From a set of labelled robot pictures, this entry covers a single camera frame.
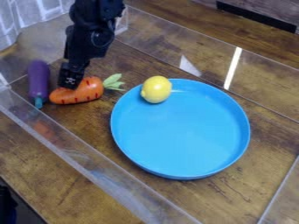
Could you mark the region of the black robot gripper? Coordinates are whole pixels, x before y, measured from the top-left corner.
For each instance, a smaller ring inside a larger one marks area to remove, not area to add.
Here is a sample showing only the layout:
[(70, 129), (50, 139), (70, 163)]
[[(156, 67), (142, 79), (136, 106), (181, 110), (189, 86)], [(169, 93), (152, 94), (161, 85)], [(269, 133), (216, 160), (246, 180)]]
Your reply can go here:
[(75, 89), (82, 81), (89, 60), (102, 58), (114, 39), (114, 25), (102, 24), (94, 30), (70, 25), (65, 30), (66, 42), (63, 59), (59, 65), (57, 85)]

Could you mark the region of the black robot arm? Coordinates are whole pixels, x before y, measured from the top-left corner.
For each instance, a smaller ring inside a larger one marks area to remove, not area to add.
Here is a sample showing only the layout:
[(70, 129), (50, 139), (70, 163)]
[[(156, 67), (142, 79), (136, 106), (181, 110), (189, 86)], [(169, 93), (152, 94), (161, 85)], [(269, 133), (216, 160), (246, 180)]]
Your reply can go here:
[(74, 90), (93, 58), (102, 58), (114, 39), (115, 21), (125, 8), (122, 0), (74, 0), (69, 7), (71, 25), (65, 29), (65, 62), (57, 84)]

